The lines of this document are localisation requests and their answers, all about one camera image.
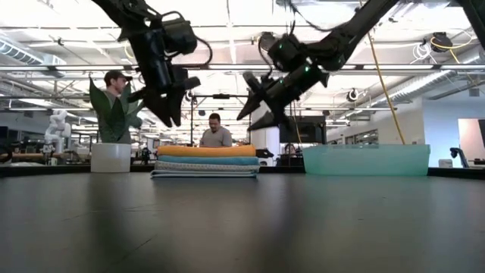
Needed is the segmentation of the orange microfiber towel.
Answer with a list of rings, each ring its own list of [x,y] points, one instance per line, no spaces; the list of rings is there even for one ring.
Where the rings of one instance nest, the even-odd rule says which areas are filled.
[[[178,157],[256,157],[252,145],[231,147],[159,146],[157,154]]]

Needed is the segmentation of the green artificial plant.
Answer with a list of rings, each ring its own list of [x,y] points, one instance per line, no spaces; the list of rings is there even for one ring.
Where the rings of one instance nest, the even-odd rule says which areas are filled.
[[[98,128],[103,143],[131,144],[130,128],[139,129],[142,119],[138,112],[143,102],[128,102],[132,93],[128,83],[119,96],[100,90],[92,78],[89,79],[89,99],[97,115]]]

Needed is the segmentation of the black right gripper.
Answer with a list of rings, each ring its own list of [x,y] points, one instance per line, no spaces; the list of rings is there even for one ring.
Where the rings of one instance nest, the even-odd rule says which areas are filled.
[[[266,111],[261,118],[252,122],[248,131],[260,130],[269,127],[278,127],[283,122],[285,107],[294,100],[298,100],[301,94],[308,91],[315,84],[321,83],[327,87],[330,75],[323,72],[316,64],[305,62],[285,77],[276,80],[276,83],[266,89],[250,91],[249,97],[237,120],[242,120],[266,102],[271,111]]]

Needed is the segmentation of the black table frame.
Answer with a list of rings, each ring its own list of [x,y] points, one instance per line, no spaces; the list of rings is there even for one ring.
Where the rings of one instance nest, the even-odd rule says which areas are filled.
[[[0,177],[19,177],[47,174],[89,173],[89,165],[58,165],[58,166],[11,166],[0,165]],[[262,174],[304,174],[303,167],[260,167]],[[470,168],[428,168],[428,176],[450,177],[472,180],[485,180],[485,169]]]

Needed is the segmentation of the white plant pot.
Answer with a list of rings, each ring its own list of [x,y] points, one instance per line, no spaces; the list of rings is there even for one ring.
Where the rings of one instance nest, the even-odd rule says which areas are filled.
[[[96,143],[92,145],[90,171],[92,173],[127,173],[131,166],[131,145]]]

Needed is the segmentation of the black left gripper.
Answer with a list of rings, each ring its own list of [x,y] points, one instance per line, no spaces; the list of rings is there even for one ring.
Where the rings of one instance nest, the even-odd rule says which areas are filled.
[[[128,36],[145,86],[128,97],[129,102],[143,99],[145,107],[165,126],[181,125],[181,105],[186,90],[200,85],[198,77],[189,77],[186,69],[171,64],[165,55],[163,29],[140,30]]]

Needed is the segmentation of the teal plastic bin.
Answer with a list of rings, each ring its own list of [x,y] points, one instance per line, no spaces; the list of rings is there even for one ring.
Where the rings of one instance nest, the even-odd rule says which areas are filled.
[[[302,150],[305,172],[322,176],[426,176],[426,144],[318,145]]]

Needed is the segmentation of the ceiling air duct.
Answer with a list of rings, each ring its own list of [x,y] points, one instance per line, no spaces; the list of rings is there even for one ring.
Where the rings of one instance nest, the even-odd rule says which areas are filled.
[[[57,55],[38,52],[3,39],[0,39],[0,55],[7,56],[26,65],[65,65],[67,63]]]

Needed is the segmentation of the bright blue microfiber towel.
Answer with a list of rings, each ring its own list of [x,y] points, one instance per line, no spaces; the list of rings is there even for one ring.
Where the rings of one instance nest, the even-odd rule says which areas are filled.
[[[257,157],[183,157],[161,155],[160,162],[203,164],[203,165],[259,165]]]

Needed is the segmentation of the black monitor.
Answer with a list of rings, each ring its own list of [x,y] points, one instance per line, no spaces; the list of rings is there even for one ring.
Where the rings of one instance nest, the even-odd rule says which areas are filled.
[[[322,143],[323,116],[295,116],[289,118],[290,128],[280,126],[281,143]]]

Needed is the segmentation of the pale blue teal-edged towel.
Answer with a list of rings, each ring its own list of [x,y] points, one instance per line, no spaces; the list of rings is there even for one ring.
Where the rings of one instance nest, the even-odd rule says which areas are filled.
[[[151,177],[256,177],[256,171],[172,171],[154,170]]]

